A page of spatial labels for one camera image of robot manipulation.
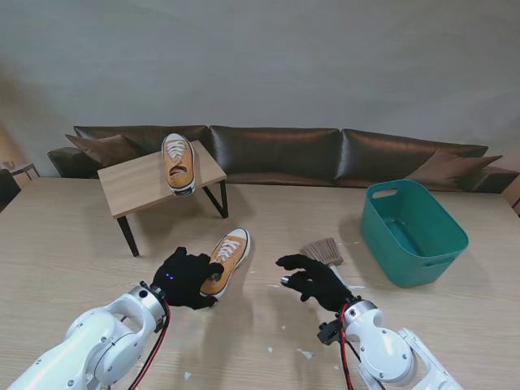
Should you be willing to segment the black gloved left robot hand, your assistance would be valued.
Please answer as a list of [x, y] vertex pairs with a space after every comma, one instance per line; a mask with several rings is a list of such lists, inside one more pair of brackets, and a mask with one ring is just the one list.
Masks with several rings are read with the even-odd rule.
[[193, 310], [213, 306], [218, 299], [201, 294], [202, 285], [214, 274], [222, 274], [223, 265], [211, 262], [206, 254], [188, 254], [185, 247], [177, 247], [155, 272], [152, 287], [159, 288], [169, 306]]

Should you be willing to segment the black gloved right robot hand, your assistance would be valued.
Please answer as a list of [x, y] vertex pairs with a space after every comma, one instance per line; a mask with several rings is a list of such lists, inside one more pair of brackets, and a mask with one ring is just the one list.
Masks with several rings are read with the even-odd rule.
[[297, 270], [282, 285], [299, 292], [302, 302], [313, 297], [325, 310], [338, 312], [354, 300], [354, 295], [334, 272], [319, 261], [291, 254], [279, 258], [275, 264], [286, 271]]

